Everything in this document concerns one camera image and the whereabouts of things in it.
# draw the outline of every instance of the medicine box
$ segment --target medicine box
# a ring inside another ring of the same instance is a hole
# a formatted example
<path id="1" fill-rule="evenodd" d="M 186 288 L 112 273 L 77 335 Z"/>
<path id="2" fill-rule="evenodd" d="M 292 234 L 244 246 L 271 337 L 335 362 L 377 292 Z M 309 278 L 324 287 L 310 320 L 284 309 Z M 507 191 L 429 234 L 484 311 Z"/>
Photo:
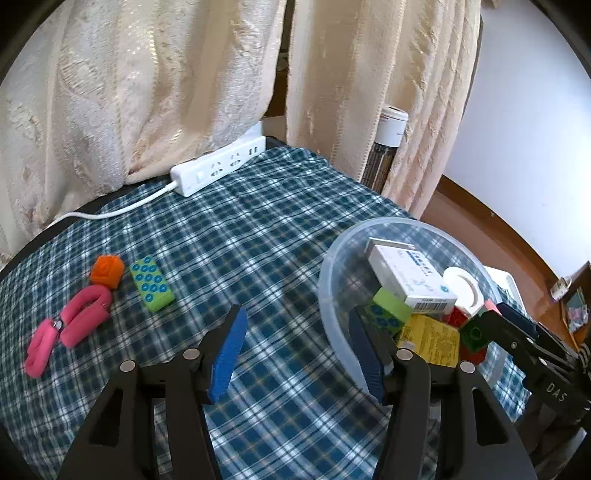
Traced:
<path id="1" fill-rule="evenodd" d="M 370 238 L 366 249 L 380 284 L 415 312 L 450 313 L 457 296 L 412 245 Z"/>

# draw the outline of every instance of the white power strip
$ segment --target white power strip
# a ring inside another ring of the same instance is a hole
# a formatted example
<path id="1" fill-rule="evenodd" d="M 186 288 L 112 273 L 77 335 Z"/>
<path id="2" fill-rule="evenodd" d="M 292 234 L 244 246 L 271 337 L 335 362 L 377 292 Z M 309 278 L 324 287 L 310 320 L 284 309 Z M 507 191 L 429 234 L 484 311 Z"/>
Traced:
<path id="1" fill-rule="evenodd" d="M 241 137 L 215 152 L 175 165 L 170 170 L 170 177 L 177 183 L 174 191 L 190 197 L 264 152 L 266 142 L 263 135 L 250 139 Z"/>

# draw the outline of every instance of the plastic bowl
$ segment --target plastic bowl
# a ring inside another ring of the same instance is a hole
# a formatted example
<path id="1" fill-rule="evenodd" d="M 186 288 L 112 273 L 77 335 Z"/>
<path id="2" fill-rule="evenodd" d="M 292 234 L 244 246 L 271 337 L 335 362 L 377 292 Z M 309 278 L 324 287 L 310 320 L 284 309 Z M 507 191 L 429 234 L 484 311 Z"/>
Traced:
<path id="1" fill-rule="evenodd" d="M 413 244 L 423 251 L 435 269 L 443 274 L 447 267 L 460 267 L 478 280 L 485 299 L 501 301 L 496 284 L 480 261 L 460 242 L 441 230 L 409 218 L 381 217 L 358 223 L 345 230 L 324 256 L 318 300 L 326 336 L 345 371 L 359 388 L 368 392 L 361 367 L 349 339 L 349 312 L 356 305 L 369 302 L 379 289 L 378 279 L 365 258 L 370 237 Z M 481 364 L 481 370 L 493 371 Z M 504 363 L 504 357 L 494 355 L 492 361 Z M 488 375 L 495 383 L 496 375 Z"/>

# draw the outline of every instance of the green toy block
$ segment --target green toy block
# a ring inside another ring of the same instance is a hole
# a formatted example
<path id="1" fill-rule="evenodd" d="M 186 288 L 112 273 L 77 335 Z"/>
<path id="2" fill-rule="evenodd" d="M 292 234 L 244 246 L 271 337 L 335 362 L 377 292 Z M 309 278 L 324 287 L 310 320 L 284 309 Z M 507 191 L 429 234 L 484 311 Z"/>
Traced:
<path id="1" fill-rule="evenodd" d="M 148 256 L 135 261 L 129 266 L 129 271 L 139 296 L 152 313 L 163 309 L 174 300 L 173 291 L 170 290 L 168 282 L 152 257 Z"/>
<path id="2" fill-rule="evenodd" d="M 408 322 L 413 309 L 388 290 L 380 288 L 365 311 L 378 329 L 387 330 L 394 336 Z"/>
<path id="3" fill-rule="evenodd" d="M 484 338 L 484 334 L 478 326 L 478 315 L 472 317 L 460 328 L 460 338 L 471 353 L 478 353 L 491 342 Z"/>

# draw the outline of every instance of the green block with blue dots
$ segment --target green block with blue dots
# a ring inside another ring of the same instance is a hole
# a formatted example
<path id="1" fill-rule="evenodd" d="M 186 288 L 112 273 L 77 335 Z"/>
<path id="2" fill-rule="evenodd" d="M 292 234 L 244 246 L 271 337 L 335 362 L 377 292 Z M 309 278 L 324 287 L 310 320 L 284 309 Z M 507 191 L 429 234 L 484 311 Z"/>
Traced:
<path id="1" fill-rule="evenodd" d="M 411 307 L 385 288 L 379 289 L 365 311 L 378 330 L 387 330 L 392 336 L 402 330 L 413 312 Z"/>
<path id="2" fill-rule="evenodd" d="M 170 290 L 168 282 L 150 256 L 135 261 L 129 267 L 139 296 L 152 313 L 163 309 L 174 300 L 174 293 Z"/>

